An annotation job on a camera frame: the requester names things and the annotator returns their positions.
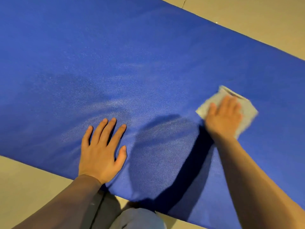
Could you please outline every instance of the hand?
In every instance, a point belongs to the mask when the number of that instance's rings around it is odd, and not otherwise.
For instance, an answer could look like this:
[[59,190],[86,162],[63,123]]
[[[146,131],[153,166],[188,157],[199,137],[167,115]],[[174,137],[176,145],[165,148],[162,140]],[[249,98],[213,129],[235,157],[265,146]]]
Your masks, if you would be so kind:
[[217,108],[211,103],[205,120],[206,128],[212,138],[234,138],[236,130],[242,121],[241,105],[236,97],[226,96]]
[[112,118],[108,123],[107,119],[97,126],[90,143],[93,127],[89,126],[81,142],[81,160],[79,162],[78,175],[88,175],[96,178],[101,184],[112,180],[122,169],[127,157],[126,146],[122,146],[114,161],[114,152],[126,130],[126,125],[122,125],[114,134],[109,144],[110,133],[116,123],[116,118]]

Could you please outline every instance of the left hand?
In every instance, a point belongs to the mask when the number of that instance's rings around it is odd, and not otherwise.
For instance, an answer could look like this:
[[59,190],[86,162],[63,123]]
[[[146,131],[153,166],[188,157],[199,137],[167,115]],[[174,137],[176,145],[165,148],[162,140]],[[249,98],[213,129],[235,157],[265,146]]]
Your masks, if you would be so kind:
[[114,153],[118,146],[126,125],[122,125],[114,134],[109,144],[110,133],[116,123],[112,118],[109,123],[107,119],[97,126],[90,143],[93,127],[89,126],[81,142],[81,160],[79,162],[78,175],[88,175],[96,178],[101,184],[111,181],[122,169],[127,158],[126,146],[122,146],[114,161]]

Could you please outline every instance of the gray pants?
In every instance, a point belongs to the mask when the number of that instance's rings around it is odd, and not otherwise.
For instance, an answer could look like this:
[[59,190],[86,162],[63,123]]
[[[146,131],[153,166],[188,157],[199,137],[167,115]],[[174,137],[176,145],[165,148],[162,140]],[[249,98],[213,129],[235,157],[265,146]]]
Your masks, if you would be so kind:
[[130,208],[123,211],[113,222],[110,229],[166,229],[163,220],[144,208]]

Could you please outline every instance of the concrete floor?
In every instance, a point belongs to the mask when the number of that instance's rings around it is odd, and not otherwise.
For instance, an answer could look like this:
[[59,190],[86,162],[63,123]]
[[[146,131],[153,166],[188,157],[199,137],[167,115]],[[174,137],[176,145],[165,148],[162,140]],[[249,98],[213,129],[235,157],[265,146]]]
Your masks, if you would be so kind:
[[[305,0],[164,0],[212,22],[305,60]],[[72,180],[0,157],[0,225],[11,228],[41,208]],[[104,193],[90,205],[89,228]],[[105,195],[92,228],[106,228],[105,215],[118,214],[127,200]],[[201,228],[160,214],[168,228]]]

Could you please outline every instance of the blue mat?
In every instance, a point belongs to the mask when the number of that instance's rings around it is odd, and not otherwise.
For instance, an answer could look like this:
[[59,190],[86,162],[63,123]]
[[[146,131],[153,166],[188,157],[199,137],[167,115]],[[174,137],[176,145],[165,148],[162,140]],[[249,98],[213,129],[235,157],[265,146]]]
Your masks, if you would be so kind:
[[117,117],[107,187],[208,228],[240,228],[195,113],[225,85],[259,115],[240,142],[305,208],[305,61],[161,0],[1,0],[0,154],[74,179],[89,124]]

